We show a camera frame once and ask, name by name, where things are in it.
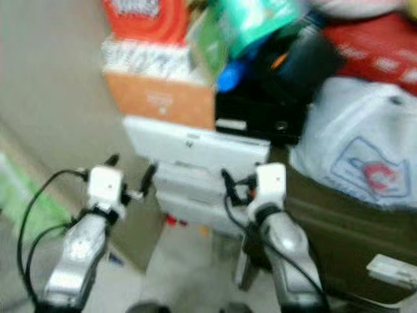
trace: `green packaging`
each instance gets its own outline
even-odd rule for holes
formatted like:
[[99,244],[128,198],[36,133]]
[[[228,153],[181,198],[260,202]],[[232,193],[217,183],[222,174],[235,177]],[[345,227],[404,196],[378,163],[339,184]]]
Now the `green packaging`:
[[302,15],[297,0],[213,0],[210,5],[233,58]]

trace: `gray wall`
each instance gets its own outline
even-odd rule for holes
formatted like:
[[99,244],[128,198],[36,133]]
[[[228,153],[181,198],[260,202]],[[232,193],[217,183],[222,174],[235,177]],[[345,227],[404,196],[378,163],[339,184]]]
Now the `gray wall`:
[[[109,27],[100,0],[0,2],[0,123],[48,171],[89,167],[111,153],[138,186],[135,156],[100,73]],[[79,187],[67,185],[73,197]],[[162,228],[154,199],[131,205],[113,242],[144,268]]]

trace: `orange cardboard box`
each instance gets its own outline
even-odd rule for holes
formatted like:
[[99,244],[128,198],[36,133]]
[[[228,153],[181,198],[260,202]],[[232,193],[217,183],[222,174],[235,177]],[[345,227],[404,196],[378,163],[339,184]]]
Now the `orange cardboard box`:
[[212,87],[113,71],[104,77],[124,114],[214,130]]

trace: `green object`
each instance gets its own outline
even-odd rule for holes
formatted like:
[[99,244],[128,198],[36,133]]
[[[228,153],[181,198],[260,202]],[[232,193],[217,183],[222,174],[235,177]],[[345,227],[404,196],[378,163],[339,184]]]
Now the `green object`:
[[194,60],[206,79],[214,84],[227,64],[229,50],[214,15],[206,9],[187,34]]
[[233,58],[302,14],[295,0],[215,0],[210,4]]
[[[0,208],[13,223],[14,235],[19,234],[23,213],[33,194],[38,190],[22,170],[0,153]],[[34,239],[46,228],[71,219],[71,214],[57,205],[46,193],[34,204],[25,230],[24,240]]]

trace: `red packaging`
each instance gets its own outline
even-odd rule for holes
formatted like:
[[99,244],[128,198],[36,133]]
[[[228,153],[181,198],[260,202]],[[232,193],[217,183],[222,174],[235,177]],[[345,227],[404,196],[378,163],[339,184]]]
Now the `red packaging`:
[[155,17],[138,13],[119,13],[113,0],[102,0],[115,37],[162,44],[185,44],[188,26],[186,0],[159,0]]
[[347,58],[338,74],[396,83],[417,95],[417,27],[399,14],[332,25],[325,35]]

